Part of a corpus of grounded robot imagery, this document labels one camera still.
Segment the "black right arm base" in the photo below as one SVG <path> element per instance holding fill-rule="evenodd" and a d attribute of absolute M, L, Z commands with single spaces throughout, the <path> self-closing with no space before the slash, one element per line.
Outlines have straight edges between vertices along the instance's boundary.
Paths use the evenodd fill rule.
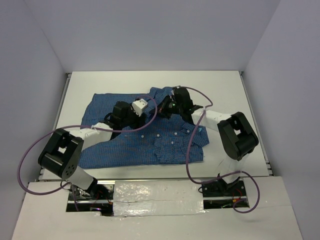
<path fill-rule="evenodd" d="M 210 209 L 248 208 L 247 193 L 244 181 L 240 178 L 227 184 L 224 180 L 217 180 L 209 184 L 202 184 L 198 192 L 203 197 L 203 207 Z"/>

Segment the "blue checked long sleeve shirt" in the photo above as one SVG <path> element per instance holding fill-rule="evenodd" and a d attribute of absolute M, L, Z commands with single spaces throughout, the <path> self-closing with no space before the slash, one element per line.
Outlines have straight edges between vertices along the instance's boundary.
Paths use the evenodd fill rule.
<path fill-rule="evenodd" d="M 111 113 L 118 101 L 132 103 L 137 97 L 148 95 L 159 104 L 173 93 L 172 88 L 152 87 L 149 93 L 95 93 L 86 107 L 81 125 L 95 125 Z M 185 164 L 186 153 L 194 125 L 181 116 L 170 119 L 156 117 L 140 131 L 120 133 L 107 142 L 88 147 L 81 152 L 78 165 L 83 169 L 101 169 L 139 165 Z M 202 162 L 203 147 L 210 143 L 207 130 L 199 126 L 189 151 L 189 163 Z"/>

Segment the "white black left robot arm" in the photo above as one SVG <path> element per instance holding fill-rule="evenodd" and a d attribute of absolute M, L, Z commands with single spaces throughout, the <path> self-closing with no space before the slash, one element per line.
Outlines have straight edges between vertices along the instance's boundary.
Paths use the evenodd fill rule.
<path fill-rule="evenodd" d="M 86 199 L 93 199 L 99 191 L 107 192 L 96 178 L 79 166 L 81 154 L 87 148 L 113 140 L 126 127 L 133 130 L 143 127 L 146 121 L 144 110 L 147 107 L 147 101 L 142 98 L 132 103 L 118 101 L 112 112 L 92 126 L 71 131 L 58 128 L 41 152 L 39 165 L 78 187 Z"/>

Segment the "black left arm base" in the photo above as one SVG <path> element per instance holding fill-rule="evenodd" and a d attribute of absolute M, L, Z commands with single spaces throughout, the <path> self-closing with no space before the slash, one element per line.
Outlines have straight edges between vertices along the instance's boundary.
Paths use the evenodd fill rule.
<path fill-rule="evenodd" d="M 98 184 L 100 186 L 94 193 L 88 193 L 71 185 L 68 189 L 65 211 L 67 213 L 99 212 L 102 216 L 113 216 L 115 185 L 108 182 Z"/>

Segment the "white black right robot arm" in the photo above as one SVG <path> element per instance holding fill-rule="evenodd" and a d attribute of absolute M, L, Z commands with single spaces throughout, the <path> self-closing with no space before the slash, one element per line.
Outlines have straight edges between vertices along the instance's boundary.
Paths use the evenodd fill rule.
<path fill-rule="evenodd" d="M 212 100 L 206 106 L 193 103 L 189 91 L 195 91 L 203 97 L 208 97 L 199 90 L 187 86 L 175 86 L 172 93 L 151 107 L 150 113 L 156 113 L 161 118 L 169 119 L 172 115 L 179 115 L 188 124 L 194 126 L 190 140 L 187 145 L 185 168 L 189 180 L 197 185 L 206 185 L 212 182 L 217 183 L 217 190 L 221 195 L 228 196 L 235 189 L 241 174 L 245 160 L 248 158 L 256 146 L 259 139 L 249 123 L 245 114 L 238 111 L 233 114 L 220 113 L 209 110 L 213 106 Z M 214 130 L 219 133 L 220 140 L 226 154 L 221 161 L 218 175 L 207 181 L 197 181 L 192 178 L 189 169 L 189 159 L 192 140 L 196 135 L 199 126 Z"/>

